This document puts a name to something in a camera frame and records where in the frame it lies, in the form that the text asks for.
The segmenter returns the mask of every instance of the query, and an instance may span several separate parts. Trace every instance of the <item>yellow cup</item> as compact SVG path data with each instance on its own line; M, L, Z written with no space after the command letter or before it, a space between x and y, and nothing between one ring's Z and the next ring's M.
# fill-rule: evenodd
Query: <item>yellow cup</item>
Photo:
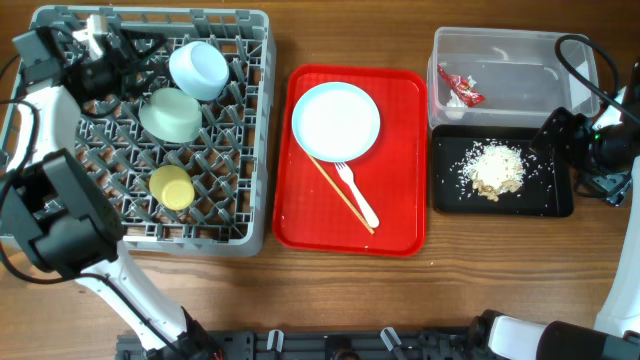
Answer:
M191 204L195 191L186 171L175 165L158 168L149 180L151 195L167 208L179 211Z

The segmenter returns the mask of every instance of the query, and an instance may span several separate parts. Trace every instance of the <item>clear container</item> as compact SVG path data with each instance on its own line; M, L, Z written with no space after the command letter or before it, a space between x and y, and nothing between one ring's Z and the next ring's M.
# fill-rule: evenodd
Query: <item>clear container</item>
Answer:
M540 127L558 107L595 116L598 98L560 64L554 53L564 34L481 28L439 28L427 69L429 125ZM569 63L596 86L591 48L577 41L561 45ZM437 72L472 76L486 100L472 108L447 107L451 87Z

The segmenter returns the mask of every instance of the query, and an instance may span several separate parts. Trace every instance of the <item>gray dish rack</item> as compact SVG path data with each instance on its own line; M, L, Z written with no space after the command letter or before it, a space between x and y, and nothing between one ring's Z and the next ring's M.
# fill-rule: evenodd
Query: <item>gray dish rack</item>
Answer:
M268 16L255 10L45 6L31 28L49 25L73 31L90 14L106 16L110 26L162 33L168 45L151 61L168 63L172 51L190 41L217 47L230 67L230 82L218 99L201 102L203 126L191 143L163 142L148 134L138 110L160 87L175 87L159 76L149 92L102 119L82 118L76 158L120 213L131 250L175 255L251 256L262 248L267 195L267 139L273 104L276 48ZM150 41L137 41L143 50ZM79 55L65 45L69 61ZM14 96L20 78L14 86ZM95 102L95 111L117 99ZM10 107L2 129L2 148L15 136ZM149 192L149 177L162 165L177 165L192 178L196 197L175 212ZM52 201L50 209L62 206Z

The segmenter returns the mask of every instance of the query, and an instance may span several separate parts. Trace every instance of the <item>wood grain surface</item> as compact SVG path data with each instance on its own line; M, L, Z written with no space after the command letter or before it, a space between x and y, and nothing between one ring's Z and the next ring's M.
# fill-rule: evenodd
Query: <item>wood grain surface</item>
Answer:
M1 0L0 61L42 0ZM401 68L426 73L441 26L583 33L618 62L622 81L639 54L638 1L74 1L87 5L261 9L277 42L269 139L270 198L276 179L284 85L306 63ZM611 86L598 61L600 83ZM15 73L0 86L3 98ZM270 224L270 213L267 223ZM246 259L137 254L152 281L205 328L268 330L417 329L464 325L485 309L524 319L592 326L611 286L629 217L576 199L566 219L428 214L428 239L409 259L284 248L270 229ZM11 259L36 273L24 256ZM128 327L75 284L29 285L0 270L0 358L111 359Z

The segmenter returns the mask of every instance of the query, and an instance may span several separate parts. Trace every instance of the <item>fork handle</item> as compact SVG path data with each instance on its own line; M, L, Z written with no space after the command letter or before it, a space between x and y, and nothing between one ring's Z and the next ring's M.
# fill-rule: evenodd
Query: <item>fork handle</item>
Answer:
M367 200L365 200L364 196L362 196L362 193L360 192L360 190L358 190L356 184L354 182L350 182L348 185L349 189L351 189L351 192L353 193L353 196L356 198L356 202L360 207L360 211L362 211L362 216L364 216L364 219L367 220L369 226L371 226L372 228L377 228L378 226L380 226L380 220L378 219L378 216L376 216L376 213L373 212L373 209L371 208Z

